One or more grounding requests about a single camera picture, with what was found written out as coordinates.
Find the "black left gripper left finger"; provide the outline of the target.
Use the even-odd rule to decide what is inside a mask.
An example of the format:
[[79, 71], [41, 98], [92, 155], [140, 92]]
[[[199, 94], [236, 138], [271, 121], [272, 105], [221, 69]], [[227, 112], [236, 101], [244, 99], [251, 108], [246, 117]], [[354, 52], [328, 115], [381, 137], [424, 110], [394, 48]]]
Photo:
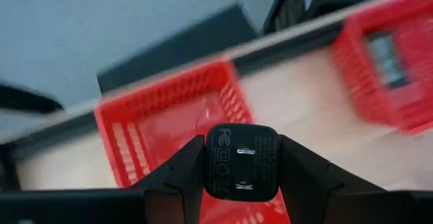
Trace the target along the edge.
[[205, 155], [204, 136], [195, 136], [166, 162], [132, 185], [132, 188], [144, 191], [147, 223], [200, 222]]

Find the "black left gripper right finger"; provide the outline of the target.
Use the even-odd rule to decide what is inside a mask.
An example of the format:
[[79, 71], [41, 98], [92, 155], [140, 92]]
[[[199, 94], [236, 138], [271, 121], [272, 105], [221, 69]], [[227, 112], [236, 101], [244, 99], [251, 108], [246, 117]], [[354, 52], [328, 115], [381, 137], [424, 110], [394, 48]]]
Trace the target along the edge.
[[280, 189], [291, 224], [322, 224], [331, 193], [344, 184], [329, 172], [330, 161], [280, 136]]

